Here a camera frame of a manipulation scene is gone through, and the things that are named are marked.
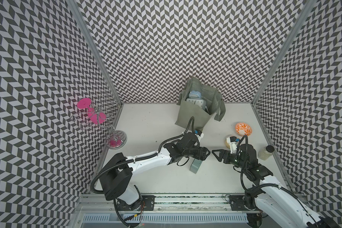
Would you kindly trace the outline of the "large green analog clock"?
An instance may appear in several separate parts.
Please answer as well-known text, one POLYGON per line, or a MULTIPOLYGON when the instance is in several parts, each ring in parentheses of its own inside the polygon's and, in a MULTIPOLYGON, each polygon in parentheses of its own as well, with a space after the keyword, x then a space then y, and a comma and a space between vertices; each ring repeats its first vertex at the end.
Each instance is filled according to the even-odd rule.
POLYGON ((194 174, 196 174, 202 164, 202 160, 194 159, 191 166, 190 166, 190 171, 194 174))

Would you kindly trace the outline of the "green canvas bag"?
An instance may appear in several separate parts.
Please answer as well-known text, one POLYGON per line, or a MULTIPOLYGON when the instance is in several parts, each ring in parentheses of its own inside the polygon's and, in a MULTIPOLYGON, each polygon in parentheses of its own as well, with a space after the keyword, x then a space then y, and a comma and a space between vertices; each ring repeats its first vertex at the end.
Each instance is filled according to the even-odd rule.
POLYGON ((220 122, 226 113, 222 94, 218 89, 202 84, 195 77, 187 81, 177 105, 180 109, 175 124, 182 128, 186 128, 190 118, 194 117, 194 128, 203 129, 212 116, 220 122), (204 101, 203 105, 190 101, 190 92, 193 91, 200 95, 200 101, 204 101))

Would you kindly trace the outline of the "green rectangular analog clock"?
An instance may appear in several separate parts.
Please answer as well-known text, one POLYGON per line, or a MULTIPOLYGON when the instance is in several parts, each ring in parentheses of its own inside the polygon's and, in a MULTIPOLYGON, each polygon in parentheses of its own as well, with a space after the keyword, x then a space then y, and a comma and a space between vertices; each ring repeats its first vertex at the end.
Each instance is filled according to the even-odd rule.
POLYGON ((187 98, 186 102, 192 103, 194 105, 197 105, 198 107, 200 107, 202 110, 206 111, 207 109, 207 102, 204 99, 201 98, 187 98))

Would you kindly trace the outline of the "orange round clock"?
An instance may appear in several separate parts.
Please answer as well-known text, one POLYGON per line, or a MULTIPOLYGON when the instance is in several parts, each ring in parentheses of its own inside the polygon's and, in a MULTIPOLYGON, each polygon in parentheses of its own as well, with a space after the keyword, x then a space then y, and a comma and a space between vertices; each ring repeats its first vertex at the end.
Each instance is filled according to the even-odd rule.
POLYGON ((225 146, 230 149, 230 137, 231 135, 227 136, 224 140, 225 146))

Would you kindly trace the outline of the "blue square alarm clock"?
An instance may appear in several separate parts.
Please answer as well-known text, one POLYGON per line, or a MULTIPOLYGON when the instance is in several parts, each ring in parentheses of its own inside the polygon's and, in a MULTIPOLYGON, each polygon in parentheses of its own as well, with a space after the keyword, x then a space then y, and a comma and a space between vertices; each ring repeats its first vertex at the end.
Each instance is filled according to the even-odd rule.
POLYGON ((188 98, 190 98, 190 99, 201 99, 201 92, 199 92, 199 91, 190 91, 188 98))

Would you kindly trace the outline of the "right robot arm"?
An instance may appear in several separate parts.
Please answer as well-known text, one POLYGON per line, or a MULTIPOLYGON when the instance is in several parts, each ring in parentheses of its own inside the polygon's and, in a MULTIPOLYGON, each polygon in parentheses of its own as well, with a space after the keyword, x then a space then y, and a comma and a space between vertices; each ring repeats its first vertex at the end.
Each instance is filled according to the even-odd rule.
POLYGON ((282 228, 337 228, 338 224, 310 209, 257 159, 257 152, 248 142, 230 137, 229 150, 213 150, 219 162, 240 169, 240 182, 245 191, 244 206, 266 213, 282 228))

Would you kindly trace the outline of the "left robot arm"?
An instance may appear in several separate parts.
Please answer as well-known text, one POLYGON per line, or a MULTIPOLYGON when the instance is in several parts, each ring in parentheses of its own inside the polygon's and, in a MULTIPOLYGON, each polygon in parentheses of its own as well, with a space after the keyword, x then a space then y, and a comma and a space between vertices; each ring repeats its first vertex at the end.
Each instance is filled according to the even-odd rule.
POLYGON ((158 150, 137 156, 115 154, 90 183, 90 191, 102 194, 113 201, 115 208, 123 205, 134 211, 145 204, 136 185, 131 185, 132 177, 160 166, 178 163, 182 158, 204 161, 210 155, 206 147, 200 146, 203 132, 194 128, 195 118, 191 117, 185 131, 178 136, 163 141, 158 150))

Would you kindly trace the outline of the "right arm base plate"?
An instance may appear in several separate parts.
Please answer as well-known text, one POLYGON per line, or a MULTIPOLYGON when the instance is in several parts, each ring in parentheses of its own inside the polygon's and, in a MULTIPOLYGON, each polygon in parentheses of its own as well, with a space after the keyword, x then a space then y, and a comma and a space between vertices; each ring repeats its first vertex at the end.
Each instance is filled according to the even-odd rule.
POLYGON ((261 211, 255 204, 255 198, 247 195, 226 195, 232 211, 261 211))

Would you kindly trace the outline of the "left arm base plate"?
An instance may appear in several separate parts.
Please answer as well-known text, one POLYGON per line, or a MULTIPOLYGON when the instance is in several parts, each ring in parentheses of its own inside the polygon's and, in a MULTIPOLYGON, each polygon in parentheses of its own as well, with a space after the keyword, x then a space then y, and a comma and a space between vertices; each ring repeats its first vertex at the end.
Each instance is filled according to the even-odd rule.
POLYGON ((155 196, 154 195, 142 195, 140 199, 138 199, 133 204, 127 204, 124 200, 117 199, 116 208, 119 211, 153 211, 155 204, 155 196))

